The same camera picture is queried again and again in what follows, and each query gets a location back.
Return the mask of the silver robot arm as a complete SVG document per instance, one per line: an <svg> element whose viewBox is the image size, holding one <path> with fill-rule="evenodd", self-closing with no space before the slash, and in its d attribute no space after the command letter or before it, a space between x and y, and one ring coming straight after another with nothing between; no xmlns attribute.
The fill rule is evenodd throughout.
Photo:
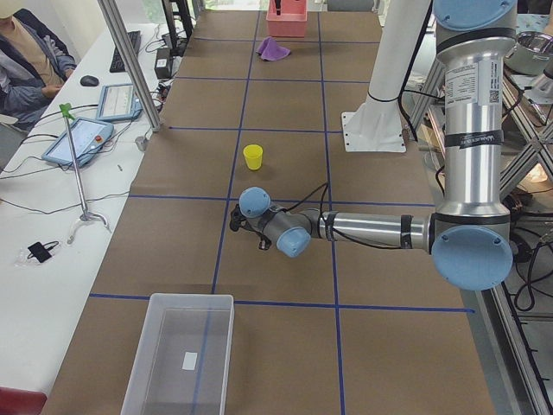
<svg viewBox="0 0 553 415"><path fill-rule="evenodd" d="M500 198L503 59L516 38L513 1L394 1L365 102L341 116L348 151L400 152L400 101L428 20L436 19L436 59L445 69L445 194L426 218L321 208L294 213L261 188L246 189L232 230L294 258L313 238L381 249L421 249L451 284L484 291L512 267L510 214Z"/></svg>

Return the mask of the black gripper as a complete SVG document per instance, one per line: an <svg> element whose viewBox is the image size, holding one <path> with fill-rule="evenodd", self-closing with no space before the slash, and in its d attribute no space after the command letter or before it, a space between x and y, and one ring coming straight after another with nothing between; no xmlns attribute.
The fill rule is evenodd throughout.
<svg viewBox="0 0 553 415"><path fill-rule="evenodd" d="M229 227L233 232L238 232L240 229L246 229L248 226L247 219L241 213L240 207L236 206L230 213Z"/></svg>

